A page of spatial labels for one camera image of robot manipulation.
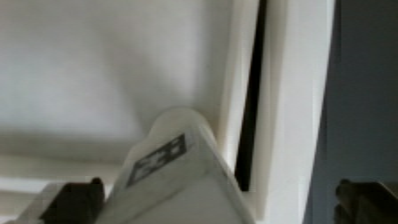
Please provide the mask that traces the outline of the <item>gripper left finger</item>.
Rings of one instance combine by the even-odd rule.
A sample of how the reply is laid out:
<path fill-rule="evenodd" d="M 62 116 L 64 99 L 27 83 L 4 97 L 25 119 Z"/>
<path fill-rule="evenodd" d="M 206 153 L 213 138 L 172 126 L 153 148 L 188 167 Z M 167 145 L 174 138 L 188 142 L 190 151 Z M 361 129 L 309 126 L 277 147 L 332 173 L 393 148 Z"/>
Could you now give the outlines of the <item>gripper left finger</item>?
<path fill-rule="evenodd" d="M 44 224 L 94 224 L 105 203 L 105 186 L 98 177 L 68 183 L 39 216 Z"/>

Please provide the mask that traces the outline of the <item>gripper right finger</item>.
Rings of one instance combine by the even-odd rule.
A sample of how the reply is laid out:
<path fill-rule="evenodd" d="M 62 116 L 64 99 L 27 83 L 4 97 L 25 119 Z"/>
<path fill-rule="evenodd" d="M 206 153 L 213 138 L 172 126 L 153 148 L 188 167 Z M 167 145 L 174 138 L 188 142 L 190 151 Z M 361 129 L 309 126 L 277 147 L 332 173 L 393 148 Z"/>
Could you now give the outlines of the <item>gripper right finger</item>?
<path fill-rule="evenodd" d="M 398 224 L 398 182 L 352 182 L 336 188 L 334 224 Z"/>

